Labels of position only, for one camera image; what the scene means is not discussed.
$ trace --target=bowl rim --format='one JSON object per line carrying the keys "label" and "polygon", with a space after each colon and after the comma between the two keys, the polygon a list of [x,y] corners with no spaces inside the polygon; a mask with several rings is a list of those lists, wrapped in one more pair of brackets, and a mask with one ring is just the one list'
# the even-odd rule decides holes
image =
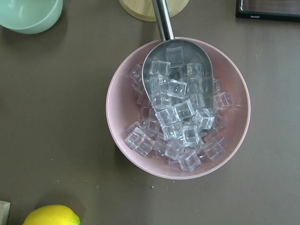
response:
{"label": "bowl rim", "polygon": [[27,30],[27,29],[33,28],[33,27],[39,25],[40,23],[44,22],[49,17],[53,13],[53,11],[56,9],[59,2],[63,3],[63,0],[55,0],[55,4],[52,7],[52,9],[50,10],[50,12],[42,20],[34,23],[33,25],[30,25],[30,26],[27,26],[27,27],[11,27],[11,26],[3,26],[3,27],[6,27],[7,29],[10,29],[10,30],[16,30],[16,31],[17,30]]}
{"label": "bowl rim", "polygon": [[112,138],[113,138],[115,144],[118,146],[119,150],[126,156],[126,158],[129,159],[134,165],[138,166],[140,169],[142,169],[142,170],[144,170],[144,171],[146,171],[146,172],[148,172],[148,173],[150,173],[152,175],[155,175],[155,176],[158,176],[158,177],[161,177],[161,178],[166,178],[166,179],[171,179],[171,180],[189,180],[189,179],[194,179],[194,178],[202,177],[204,175],[207,175],[207,174],[209,174],[209,173],[217,170],[218,168],[222,167],[225,163],[227,163],[233,157],[233,155],[240,148],[242,142],[244,141],[244,139],[246,137],[246,133],[247,133],[247,130],[248,130],[248,127],[249,127],[249,123],[250,123],[251,105],[250,105],[249,91],[248,91],[246,82],[245,82],[245,80],[244,80],[241,72],[239,71],[239,69],[236,67],[236,65],[232,62],[232,60],[227,55],[225,55],[219,49],[217,49],[216,47],[214,47],[214,46],[212,46],[212,45],[210,45],[210,44],[208,44],[206,42],[203,42],[203,41],[200,41],[200,40],[197,40],[197,39],[194,39],[194,38],[189,38],[189,37],[176,37],[176,38],[185,39],[185,40],[188,40],[188,41],[191,41],[191,42],[194,42],[194,43],[196,42],[198,44],[205,45],[206,47],[209,47],[209,48],[213,49],[214,51],[218,52],[224,58],[226,58],[229,61],[229,63],[234,67],[234,69],[237,71],[237,73],[238,73],[238,75],[239,75],[239,77],[240,77],[240,79],[242,81],[242,84],[244,86],[245,93],[246,93],[246,98],[247,98],[247,120],[246,120],[245,128],[243,130],[243,134],[241,136],[241,139],[238,142],[237,146],[234,148],[234,150],[231,152],[231,154],[229,154],[228,157],[225,158],[220,164],[216,165],[215,167],[213,167],[210,170],[207,170],[205,172],[198,173],[198,174],[191,174],[190,176],[177,177],[177,176],[170,176],[170,175],[164,175],[164,174],[161,174],[161,173],[153,172],[153,171],[151,171],[151,170],[149,170],[149,169],[147,169],[145,167],[142,167],[141,165],[139,165],[138,163],[136,163],[135,161],[133,161],[131,158],[129,158],[127,156],[127,154],[124,152],[124,150],[122,150],[122,148],[119,146],[119,143],[118,143],[115,135],[112,132],[112,128],[111,128],[109,117],[108,117],[108,105],[109,105],[109,98],[110,98],[110,94],[111,94],[111,88],[112,88],[112,85],[113,85],[113,81],[117,77],[118,71],[126,63],[127,59],[131,58],[134,54],[136,54],[136,52],[140,51],[141,49],[143,49],[143,48],[145,48],[145,47],[147,47],[149,45],[152,45],[154,43],[159,43],[159,42],[161,42],[161,40],[154,40],[154,41],[151,41],[149,43],[146,43],[146,44],[142,45],[141,47],[139,47],[138,49],[136,49],[135,51],[133,51],[130,55],[128,55],[122,61],[122,63],[118,66],[117,70],[115,71],[115,73],[114,73],[114,75],[113,75],[113,77],[112,77],[112,79],[110,81],[109,87],[108,87],[107,96],[106,96],[106,104],[105,104],[105,113],[106,113],[107,124],[108,124],[110,133],[112,135]]}

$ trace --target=pink bowl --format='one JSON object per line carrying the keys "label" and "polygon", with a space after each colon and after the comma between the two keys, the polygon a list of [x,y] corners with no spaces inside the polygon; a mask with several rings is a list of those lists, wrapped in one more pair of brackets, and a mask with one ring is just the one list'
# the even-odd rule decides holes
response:
{"label": "pink bowl", "polygon": [[250,120],[250,98],[245,81],[234,63],[217,48],[192,38],[183,38],[194,42],[208,54],[215,78],[221,79],[223,91],[228,91],[232,107],[225,110],[223,116],[226,128],[220,131],[227,138],[224,144],[226,154],[214,162],[204,162],[193,172],[182,171],[178,167],[169,166],[165,157],[152,154],[142,157],[131,150],[125,143],[124,133],[132,123],[139,120],[139,106],[136,104],[136,93],[130,85],[127,73],[136,65],[141,64],[148,53],[160,41],[153,41],[135,50],[119,66],[115,72],[106,97],[107,123],[114,141],[121,152],[135,165],[146,172],[168,179],[191,179],[204,176],[224,165],[238,150],[246,135]]}

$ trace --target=round wooden board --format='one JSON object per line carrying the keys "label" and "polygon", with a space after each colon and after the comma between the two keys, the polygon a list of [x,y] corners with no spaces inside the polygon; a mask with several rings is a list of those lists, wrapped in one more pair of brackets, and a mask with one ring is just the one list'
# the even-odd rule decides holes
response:
{"label": "round wooden board", "polygon": [[[137,19],[156,21],[152,0],[119,0],[122,7]],[[170,17],[177,15],[187,5],[188,0],[167,0]]]}

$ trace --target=ice scoop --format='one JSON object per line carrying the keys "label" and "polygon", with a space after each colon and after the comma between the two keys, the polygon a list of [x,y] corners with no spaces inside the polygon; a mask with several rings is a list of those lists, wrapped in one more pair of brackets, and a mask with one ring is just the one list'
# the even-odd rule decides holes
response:
{"label": "ice scoop", "polygon": [[214,82],[211,61],[207,53],[198,45],[180,38],[174,38],[166,0],[152,0],[158,29],[162,42],[154,47],[147,55],[142,67],[142,82],[150,98],[149,73],[152,61],[167,61],[166,50],[169,47],[181,46],[185,63],[201,63],[204,68],[202,75],[203,97],[205,108],[214,113]]}

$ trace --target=black tablet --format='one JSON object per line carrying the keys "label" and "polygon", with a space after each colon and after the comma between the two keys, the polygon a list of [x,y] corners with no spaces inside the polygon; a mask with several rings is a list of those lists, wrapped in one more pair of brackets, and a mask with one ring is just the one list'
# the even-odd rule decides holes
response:
{"label": "black tablet", "polygon": [[300,0],[237,0],[236,17],[300,22]]}

